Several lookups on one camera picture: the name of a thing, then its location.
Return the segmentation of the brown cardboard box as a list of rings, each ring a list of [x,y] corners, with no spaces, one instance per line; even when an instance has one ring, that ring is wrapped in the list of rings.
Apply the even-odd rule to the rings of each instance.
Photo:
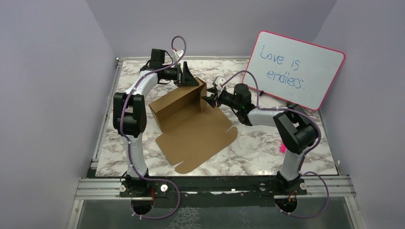
[[[198,86],[181,86],[149,104],[162,131],[156,138],[175,171],[187,174],[229,146],[237,128],[218,108],[202,99],[207,84],[197,78]]]

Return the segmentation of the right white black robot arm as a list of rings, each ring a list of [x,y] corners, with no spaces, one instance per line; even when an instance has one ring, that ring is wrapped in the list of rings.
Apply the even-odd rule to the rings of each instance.
[[[320,138],[318,125],[299,104],[287,102],[286,107],[260,108],[252,103],[252,95],[244,83],[238,83],[233,93],[219,87],[208,89],[210,96],[202,99],[211,107],[228,106],[240,123],[246,126],[276,127],[286,148],[283,164],[276,174],[276,189],[281,194],[292,191],[300,178],[304,156]]]

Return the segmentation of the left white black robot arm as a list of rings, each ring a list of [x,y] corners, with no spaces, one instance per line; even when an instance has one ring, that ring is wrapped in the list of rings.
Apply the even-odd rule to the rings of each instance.
[[[152,49],[151,58],[140,69],[138,79],[123,93],[113,96],[113,126],[123,137],[126,144],[128,169],[124,175],[123,185],[139,196],[146,195],[150,183],[145,178],[146,166],[142,134],[147,125],[145,97],[160,80],[173,81],[177,86],[199,86],[199,82],[191,74],[186,62],[180,64],[185,49],[173,50],[171,64],[165,64],[166,50]]]

